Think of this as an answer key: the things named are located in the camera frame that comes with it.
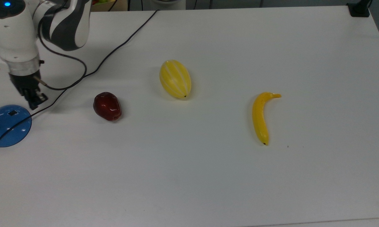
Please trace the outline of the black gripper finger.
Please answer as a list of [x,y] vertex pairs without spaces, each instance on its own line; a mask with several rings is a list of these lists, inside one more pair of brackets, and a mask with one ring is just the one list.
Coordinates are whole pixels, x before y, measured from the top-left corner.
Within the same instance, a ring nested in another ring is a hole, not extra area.
[[39,97],[35,91],[26,91],[26,100],[31,110],[35,110],[39,106]]
[[35,103],[43,103],[48,100],[47,96],[42,93],[39,89],[35,90],[36,97],[35,97]]

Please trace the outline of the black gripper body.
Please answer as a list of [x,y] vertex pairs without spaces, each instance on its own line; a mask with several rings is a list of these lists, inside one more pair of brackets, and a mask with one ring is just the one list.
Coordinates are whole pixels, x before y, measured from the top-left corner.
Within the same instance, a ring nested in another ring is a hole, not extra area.
[[36,71],[35,73],[27,76],[17,76],[9,73],[9,76],[12,84],[21,96],[34,96],[37,92],[41,91],[38,85],[39,82],[35,79],[36,77],[41,79],[40,71]]

